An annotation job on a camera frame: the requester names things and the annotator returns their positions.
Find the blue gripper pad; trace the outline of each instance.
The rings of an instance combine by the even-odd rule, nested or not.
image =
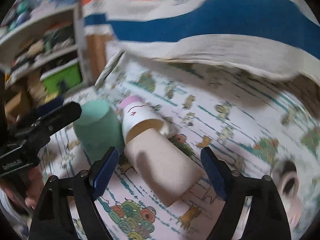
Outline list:
[[[110,147],[103,158],[92,165],[89,183],[94,189],[92,193],[94,200],[103,195],[118,162],[118,149]]]
[[[217,166],[220,165],[220,161],[214,155],[209,147],[205,147],[201,150],[200,155],[202,166],[207,173],[211,185],[218,197],[221,197],[224,201],[227,200],[227,193],[225,191],[225,181],[220,174]]]

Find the blue stripe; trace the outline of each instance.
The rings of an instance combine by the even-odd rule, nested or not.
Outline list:
[[[192,12],[150,21],[107,20],[91,14],[85,25],[111,24],[123,41],[177,42],[205,34],[267,38],[301,48],[320,59],[320,27],[289,0],[206,0]]]

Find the human hand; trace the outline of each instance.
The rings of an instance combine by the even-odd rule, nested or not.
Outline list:
[[[28,178],[30,180],[30,185],[26,191],[25,203],[28,207],[36,209],[39,197],[41,195],[42,189],[44,188],[44,183],[42,181],[42,175],[38,167],[32,168],[28,171]],[[15,206],[22,208],[19,201],[14,196],[10,185],[5,180],[0,181],[0,188],[8,196],[8,198],[15,204]]]

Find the sleeve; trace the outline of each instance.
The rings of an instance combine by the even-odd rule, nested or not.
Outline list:
[[[15,211],[7,195],[1,189],[0,209],[18,236],[20,236],[23,240],[27,239],[29,235],[29,229],[27,226],[28,217]]]

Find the beige cylinder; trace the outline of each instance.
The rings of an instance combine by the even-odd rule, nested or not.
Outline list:
[[[154,128],[128,142],[124,154],[166,207],[204,175],[203,169]]]

